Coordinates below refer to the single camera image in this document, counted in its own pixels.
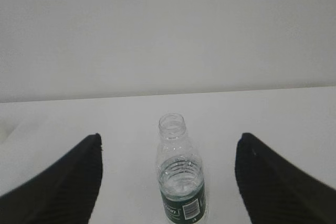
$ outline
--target bottle label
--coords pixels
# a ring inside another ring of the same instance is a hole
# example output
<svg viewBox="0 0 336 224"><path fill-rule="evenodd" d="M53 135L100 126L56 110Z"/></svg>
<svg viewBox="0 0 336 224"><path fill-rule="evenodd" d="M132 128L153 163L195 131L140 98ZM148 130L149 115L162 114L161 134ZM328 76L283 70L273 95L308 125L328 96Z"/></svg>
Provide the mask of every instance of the bottle label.
<svg viewBox="0 0 336 224"><path fill-rule="evenodd" d="M185 201L172 201L161 192L167 217L176 224L191 224L199 221L205 212L204 184L198 193Z"/></svg>

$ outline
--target water bottle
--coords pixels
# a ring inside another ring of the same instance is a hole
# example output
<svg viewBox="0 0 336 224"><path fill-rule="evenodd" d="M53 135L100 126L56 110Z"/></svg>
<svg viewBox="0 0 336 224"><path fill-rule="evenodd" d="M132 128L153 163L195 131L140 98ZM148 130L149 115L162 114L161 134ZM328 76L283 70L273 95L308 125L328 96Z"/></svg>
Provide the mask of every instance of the water bottle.
<svg viewBox="0 0 336 224"><path fill-rule="evenodd" d="M156 172L170 224L205 224L207 201L202 159L188 137L184 119L167 114L159 120Z"/></svg>

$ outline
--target barcode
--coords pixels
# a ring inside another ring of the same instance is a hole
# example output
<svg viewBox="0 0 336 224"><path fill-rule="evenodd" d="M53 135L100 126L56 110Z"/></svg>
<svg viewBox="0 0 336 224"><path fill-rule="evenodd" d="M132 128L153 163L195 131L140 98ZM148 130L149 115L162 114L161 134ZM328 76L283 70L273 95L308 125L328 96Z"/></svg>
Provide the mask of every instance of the barcode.
<svg viewBox="0 0 336 224"><path fill-rule="evenodd" d="M183 206L184 219L189 220L196 217L199 213L198 199L195 199L188 205Z"/></svg>

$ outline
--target white wall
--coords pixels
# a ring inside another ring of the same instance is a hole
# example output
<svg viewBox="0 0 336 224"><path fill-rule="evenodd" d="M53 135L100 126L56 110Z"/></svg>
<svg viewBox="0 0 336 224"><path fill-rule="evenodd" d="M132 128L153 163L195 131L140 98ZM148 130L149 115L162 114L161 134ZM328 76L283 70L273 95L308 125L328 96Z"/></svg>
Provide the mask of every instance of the white wall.
<svg viewBox="0 0 336 224"><path fill-rule="evenodd" d="M0 102L336 85L336 0L0 0Z"/></svg>

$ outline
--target white table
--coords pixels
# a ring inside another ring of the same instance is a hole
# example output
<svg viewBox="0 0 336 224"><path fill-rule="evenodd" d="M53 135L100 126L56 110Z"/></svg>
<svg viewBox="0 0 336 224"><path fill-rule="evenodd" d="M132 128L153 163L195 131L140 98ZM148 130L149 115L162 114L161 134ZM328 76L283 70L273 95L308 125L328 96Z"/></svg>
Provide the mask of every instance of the white table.
<svg viewBox="0 0 336 224"><path fill-rule="evenodd" d="M250 223L234 176L243 132L336 188L336 87L328 87L2 103L0 125L14 131L0 145L0 193L99 132L104 175L90 223L165 223L154 160L168 112L184 115L203 157L208 223Z"/></svg>

